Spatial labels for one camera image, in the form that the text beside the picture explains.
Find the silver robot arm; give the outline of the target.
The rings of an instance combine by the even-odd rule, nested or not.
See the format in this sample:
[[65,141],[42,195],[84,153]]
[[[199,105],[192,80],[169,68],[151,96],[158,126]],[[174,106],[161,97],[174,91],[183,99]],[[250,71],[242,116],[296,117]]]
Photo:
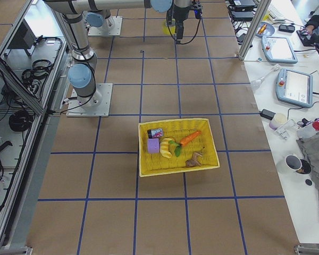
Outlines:
[[95,27],[101,31],[111,30],[115,27],[115,21],[111,17],[110,10],[88,11],[86,21],[91,27]]
[[108,28],[113,9],[154,9],[166,14],[167,26],[175,25],[174,40],[180,44],[189,13],[193,11],[196,19],[202,18],[199,1],[45,1],[45,4],[61,16],[58,23],[72,46],[75,64],[70,67],[68,78],[77,94],[78,107],[82,109],[96,108],[103,99],[95,80],[97,56],[89,44],[85,23]]

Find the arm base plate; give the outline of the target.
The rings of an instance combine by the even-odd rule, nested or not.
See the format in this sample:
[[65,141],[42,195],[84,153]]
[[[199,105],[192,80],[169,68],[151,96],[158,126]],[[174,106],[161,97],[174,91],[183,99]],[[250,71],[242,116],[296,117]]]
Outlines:
[[89,24],[89,37],[112,37],[119,36],[121,34],[123,17],[110,16],[105,19],[101,16],[87,17],[87,23]]
[[71,100],[66,116],[68,117],[108,117],[110,112],[113,84],[97,83],[96,92],[88,103],[84,98]]

